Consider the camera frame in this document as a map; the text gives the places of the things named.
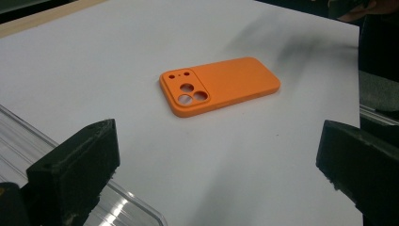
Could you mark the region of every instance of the tabletop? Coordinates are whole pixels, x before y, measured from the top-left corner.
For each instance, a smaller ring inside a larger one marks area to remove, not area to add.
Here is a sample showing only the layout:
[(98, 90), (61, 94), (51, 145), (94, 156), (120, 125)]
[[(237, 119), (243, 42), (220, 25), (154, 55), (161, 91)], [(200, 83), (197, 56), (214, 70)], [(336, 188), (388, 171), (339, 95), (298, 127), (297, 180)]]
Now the tabletop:
[[(359, 126), (359, 29), (249, 0), (118, 0), (0, 39), (0, 104), (60, 143), (116, 119), (125, 189), (169, 225), (361, 225), (315, 166)], [(165, 71), (256, 57), (277, 93), (178, 118)]]

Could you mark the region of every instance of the table surface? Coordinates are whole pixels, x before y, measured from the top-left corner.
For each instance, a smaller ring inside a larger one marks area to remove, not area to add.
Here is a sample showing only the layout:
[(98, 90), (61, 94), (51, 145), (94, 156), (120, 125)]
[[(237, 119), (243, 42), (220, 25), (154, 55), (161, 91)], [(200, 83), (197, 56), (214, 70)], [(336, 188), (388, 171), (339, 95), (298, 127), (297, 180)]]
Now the table surface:
[[(361, 225), (315, 166), (324, 120), (359, 126), (359, 30), (249, 0), (106, 1), (0, 40), (0, 104), (62, 142), (114, 118), (115, 181), (169, 225)], [(158, 77), (257, 57), (272, 95), (192, 118)]]

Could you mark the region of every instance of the clear plastic tray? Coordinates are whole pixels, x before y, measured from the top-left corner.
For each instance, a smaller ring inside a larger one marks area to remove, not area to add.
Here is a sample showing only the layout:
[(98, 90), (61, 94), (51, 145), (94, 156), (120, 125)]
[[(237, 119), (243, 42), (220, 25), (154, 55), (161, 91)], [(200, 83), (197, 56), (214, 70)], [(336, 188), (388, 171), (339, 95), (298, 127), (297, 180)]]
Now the clear plastic tray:
[[(26, 169), (57, 144), (0, 105), (0, 182), (27, 183)], [(164, 217), (112, 180), (85, 225), (166, 226)]]

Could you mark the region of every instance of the phone case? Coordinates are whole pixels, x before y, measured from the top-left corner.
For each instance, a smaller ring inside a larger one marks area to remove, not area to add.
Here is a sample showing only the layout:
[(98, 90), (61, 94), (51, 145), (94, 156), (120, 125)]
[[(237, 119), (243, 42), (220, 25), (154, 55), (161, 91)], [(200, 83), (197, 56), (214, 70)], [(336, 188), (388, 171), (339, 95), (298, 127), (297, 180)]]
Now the phone case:
[(173, 113), (184, 118), (268, 95), (280, 86), (253, 57), (169, 71), (159, 83)]

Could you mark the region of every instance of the orange phone case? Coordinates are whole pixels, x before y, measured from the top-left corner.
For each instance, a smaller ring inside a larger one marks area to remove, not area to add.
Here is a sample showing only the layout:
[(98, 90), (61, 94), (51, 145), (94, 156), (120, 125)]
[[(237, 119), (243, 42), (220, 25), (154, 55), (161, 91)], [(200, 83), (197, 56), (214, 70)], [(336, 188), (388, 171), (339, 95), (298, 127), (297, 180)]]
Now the orange phone case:
[(191, 117), (268, 95), (280, 82), (253, 57), (231, 59), (162, 73), (159, 78), (173, 113)]

